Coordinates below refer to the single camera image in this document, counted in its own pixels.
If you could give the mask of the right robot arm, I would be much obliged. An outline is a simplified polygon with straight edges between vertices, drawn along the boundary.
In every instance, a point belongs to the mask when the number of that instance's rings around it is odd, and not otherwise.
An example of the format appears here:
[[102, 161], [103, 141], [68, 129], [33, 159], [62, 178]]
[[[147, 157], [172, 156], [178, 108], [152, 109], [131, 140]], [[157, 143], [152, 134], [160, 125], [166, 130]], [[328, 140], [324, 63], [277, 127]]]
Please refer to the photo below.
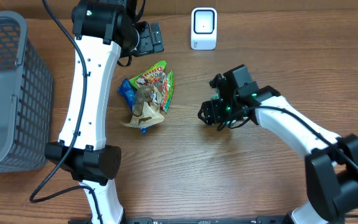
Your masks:
[[217, 130], [240, 128], [249, 121], [276, 134], [305, 163], [308, 201], [282, 223], [344, 223], [358, 208], [358, 136], [342, 137], [294, 109], [271, 86], [259, 87], [240, 65], [210, 82], [218, 98], [202, 103], [198, 117]]

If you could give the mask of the green Haribo candy bag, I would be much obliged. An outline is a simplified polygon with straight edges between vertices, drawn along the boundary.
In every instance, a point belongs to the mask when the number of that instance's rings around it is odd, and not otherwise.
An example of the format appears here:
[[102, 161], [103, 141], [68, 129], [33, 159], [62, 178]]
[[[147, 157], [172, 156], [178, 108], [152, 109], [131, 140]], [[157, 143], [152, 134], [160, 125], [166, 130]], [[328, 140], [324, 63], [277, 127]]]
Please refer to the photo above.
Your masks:
[[156, 86], [157, 90], [162, 94], [160, 107], [165, 113], [168, 113], [170, 102], [174, 94], [175, 81], [172, 70], [165, 73], [166, 66], [167, 62], [161, 60], [151, 66], [148, 70], [131, 78], [129, 81], [136, 90], [141, 86]]

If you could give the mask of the blue snack packet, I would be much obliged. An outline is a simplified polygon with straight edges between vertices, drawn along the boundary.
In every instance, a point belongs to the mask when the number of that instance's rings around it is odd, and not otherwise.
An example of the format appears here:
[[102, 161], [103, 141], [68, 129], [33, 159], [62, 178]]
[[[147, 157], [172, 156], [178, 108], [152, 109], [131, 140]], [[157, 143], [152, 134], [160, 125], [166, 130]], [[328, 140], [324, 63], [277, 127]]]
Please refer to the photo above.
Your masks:
[[122, 81], [121, 85], [117, 89], [117, 92], [125, 99], [128, 107], [132, 113], [133, 112], [133, 102], [134, 102], [134, 98], [135, 98], [135, 90], [128, 78], [125, 78]]

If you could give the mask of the teal wipes packet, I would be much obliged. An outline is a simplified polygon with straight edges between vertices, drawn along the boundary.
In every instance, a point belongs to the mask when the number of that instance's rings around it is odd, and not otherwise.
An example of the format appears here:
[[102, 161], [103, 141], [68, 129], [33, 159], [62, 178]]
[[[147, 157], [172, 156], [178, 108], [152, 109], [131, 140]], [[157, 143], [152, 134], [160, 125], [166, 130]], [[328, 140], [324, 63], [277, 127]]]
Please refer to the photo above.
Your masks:
[[211, 96], [211, 100], [219, 100], [219, 99], [220, 99], [219, 93], [215, 93]]

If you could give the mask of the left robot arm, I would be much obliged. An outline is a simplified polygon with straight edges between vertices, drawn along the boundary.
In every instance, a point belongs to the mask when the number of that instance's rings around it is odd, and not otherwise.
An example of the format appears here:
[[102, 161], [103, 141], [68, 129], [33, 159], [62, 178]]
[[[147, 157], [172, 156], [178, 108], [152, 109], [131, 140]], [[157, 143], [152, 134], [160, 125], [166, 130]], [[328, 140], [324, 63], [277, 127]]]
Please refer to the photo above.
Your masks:
[[105, 122], [114, 70], [125, 57], [163, 51], [157, 23], [142, 20], [135, 0], [80, 1], [72, 10], [66, 36], [75, 48], [75, 72], [67, 117], [45, 157], [69, 172], [85, 192], [90, 223], [124, 223], [126, 215], [115, 178], [121, 149], [106, 142]]

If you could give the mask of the brown nut snack bag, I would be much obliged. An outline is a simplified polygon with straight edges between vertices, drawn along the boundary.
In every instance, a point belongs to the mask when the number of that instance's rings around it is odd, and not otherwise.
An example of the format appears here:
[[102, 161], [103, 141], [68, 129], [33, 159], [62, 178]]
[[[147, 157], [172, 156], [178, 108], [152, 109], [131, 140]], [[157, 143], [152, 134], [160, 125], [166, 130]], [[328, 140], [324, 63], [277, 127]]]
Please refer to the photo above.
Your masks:
[[132, 118], [124, 126], [131, 128], [148, 128], [164, 120], [160, 113], [162, 94], [154, 85], [141, 86], [137, 89], [132, 103]]

